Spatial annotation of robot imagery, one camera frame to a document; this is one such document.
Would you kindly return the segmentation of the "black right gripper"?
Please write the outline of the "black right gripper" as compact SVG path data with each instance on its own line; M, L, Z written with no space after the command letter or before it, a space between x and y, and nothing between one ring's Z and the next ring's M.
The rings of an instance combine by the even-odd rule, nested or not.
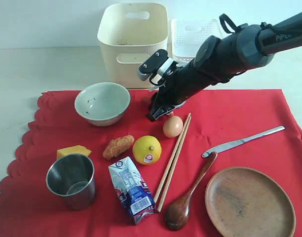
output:
M165 78L165 85L160 87L159 92L152 97L147 118L156 121L161 116L173 116L174 111L166 113L163 106L179 106L211 83L212 77L197 69L193 61L177 68L172 75Z

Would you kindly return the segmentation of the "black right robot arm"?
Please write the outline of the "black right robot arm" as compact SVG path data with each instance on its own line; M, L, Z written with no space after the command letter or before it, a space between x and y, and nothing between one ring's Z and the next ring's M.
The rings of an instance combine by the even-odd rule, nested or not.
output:
M222 14L220 24L228 36L208 37L196 56L184 66L159 49L138 68L141 80L161 78L153 86L147 118L155 121L171 113L188 98L210 85L227 83L234 76L264 67L275 53L302 46L302 12L276 25L235 25Z

